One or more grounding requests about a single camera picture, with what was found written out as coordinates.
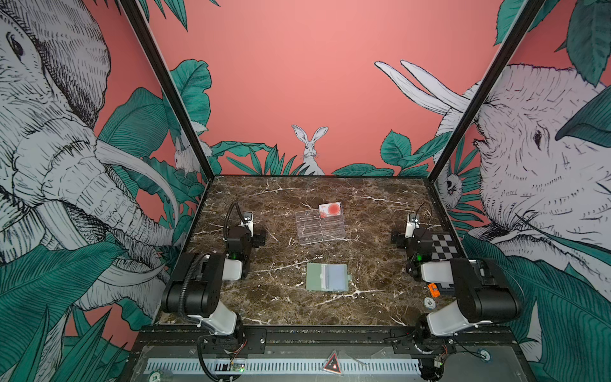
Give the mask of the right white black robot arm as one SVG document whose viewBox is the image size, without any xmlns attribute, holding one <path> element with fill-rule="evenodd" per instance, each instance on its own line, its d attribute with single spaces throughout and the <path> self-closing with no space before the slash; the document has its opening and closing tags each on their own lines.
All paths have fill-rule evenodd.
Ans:
<svg viewBox="0 0 611 382">
<path fill-rule="evenodd" d="M 415 336 L 422 339 L 452 337 L 475 326 L 504 323 L 518 318 L 521 303 L 504 272 L 491 259 L 432 259 L 437 247 L 425 228 L 393 232 L 391 243 L 407 254 L 407 274 L 419 282 L 448 284 L 455 300 L 424 315 Z"/>
</svg>

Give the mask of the clear plastic organizer box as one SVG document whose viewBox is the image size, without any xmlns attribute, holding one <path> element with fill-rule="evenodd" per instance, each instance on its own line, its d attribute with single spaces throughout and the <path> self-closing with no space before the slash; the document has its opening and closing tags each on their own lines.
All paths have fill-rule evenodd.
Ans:
<svg viewBox="0 0 611 382">
<path fill-rule="evenodd" d="M 345 217 L 342 212 L 337 216 L 321 217 L 318 210 L 295 213 L 298 241 L 301 245 L 317 244 L 346 237 Z"/>
</svg>

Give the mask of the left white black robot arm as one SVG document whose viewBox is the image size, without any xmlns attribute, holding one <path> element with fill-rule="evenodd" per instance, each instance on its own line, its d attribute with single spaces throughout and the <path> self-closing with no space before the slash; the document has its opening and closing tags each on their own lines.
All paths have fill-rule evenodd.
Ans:
<svg viewBox="0 0 611 382">
<path fill-rule="evenodd" d="M 228 230 L 223 252 L 182 254 L 162 293 L 162 312 L 216 336 L 235 335 L 240 316 L 221 302 L 223 282 L 245 279 L 252 250 L 265 243 L 264 232 L 236 226 Z"/>
</svg>

